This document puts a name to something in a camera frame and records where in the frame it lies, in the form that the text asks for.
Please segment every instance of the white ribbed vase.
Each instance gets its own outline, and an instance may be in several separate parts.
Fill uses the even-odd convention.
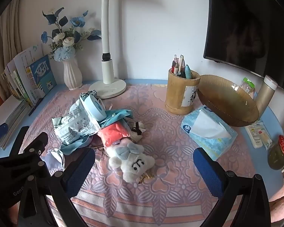
[[[76,57],[64,60],[64,82],[69,90],[74,90],[82,86],[82,73],[78,67]]]

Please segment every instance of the amber fruit bowl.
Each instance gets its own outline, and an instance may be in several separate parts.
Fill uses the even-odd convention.
[[[259,118],[255,101],[240,86],[227,79],[202,75],[197,93],[201,103],[230,126],[247,126]]]

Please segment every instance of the desk lamp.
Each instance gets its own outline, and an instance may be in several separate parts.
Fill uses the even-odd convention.
[[[101,99],[115,97],[123,93],[126,89],[126,83],[123,80],[114,78],[113,60],[111,59],[111,54],[109,50],[108,3],[109,3],[109,0],[102,0],[102,3],[101,3],[103,80],[95,82],[89,87],[89,90],[96,90],[97,97]]]

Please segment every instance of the black tv screen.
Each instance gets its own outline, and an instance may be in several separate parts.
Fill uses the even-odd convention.
[[[258,76],[284,89],[284,10],[276,0],[210,0],[204,58]]]

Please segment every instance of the pink tablecloth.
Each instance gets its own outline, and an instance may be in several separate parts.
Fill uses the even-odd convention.
[[[25,137],[22,149],[40,132],[48,133],[46,151],[59,147],[60,142],[53,131],[51,117],[63,116],[76,101],[79,90],[62,91],[47,104]],[[197,145],[180,128],[182,116],[165,110],[166,86],[128,86],[120,96],[105,100],[113,109],[131,109],[136,120],[141,120],[147,131],[139,142],[145,153],[155,158],[154,178],[142,184],[126,183],[120,169],[112,170],[108,158],[98,154],[101,160],[88,174],[81,191],[72,199],[84,220],[91,226],[199,226],[211,211],[216,198],[212,197],[193,163],[192,154]],[[197,98],[195,108],[201,105]],[[218,159],[225,170],[238,176],[252,177],[255,173],[248,148],[239,129],[238,137],[230,150]],[[59,218],[53,202],[52,209]],[[229,215],[226,226],[234,217],[238,202]]]

